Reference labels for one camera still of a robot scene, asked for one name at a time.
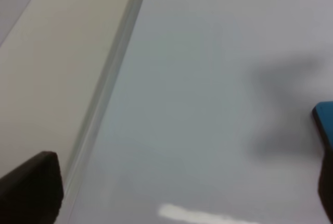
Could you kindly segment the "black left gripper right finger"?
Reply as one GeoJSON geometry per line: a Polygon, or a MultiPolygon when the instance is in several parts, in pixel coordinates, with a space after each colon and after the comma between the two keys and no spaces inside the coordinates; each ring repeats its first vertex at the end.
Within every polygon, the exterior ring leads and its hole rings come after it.
{"type": "Polygon", "coordinates": [[[333,172],[332,172],[332,150],[325,150],[322,160],[321,173],[318,180],[318,194],[323,209],[332,223],[333,219],[333,172]]]}

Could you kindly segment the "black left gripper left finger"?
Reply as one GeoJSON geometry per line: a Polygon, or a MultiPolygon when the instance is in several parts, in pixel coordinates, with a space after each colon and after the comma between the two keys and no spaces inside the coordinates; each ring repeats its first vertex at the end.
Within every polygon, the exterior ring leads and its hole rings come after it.
{"type": "Polygon", "coordinates": [[[1,223],[55,223],[63,197],[57,154],[40,152],[1,177],[1,223]]]}

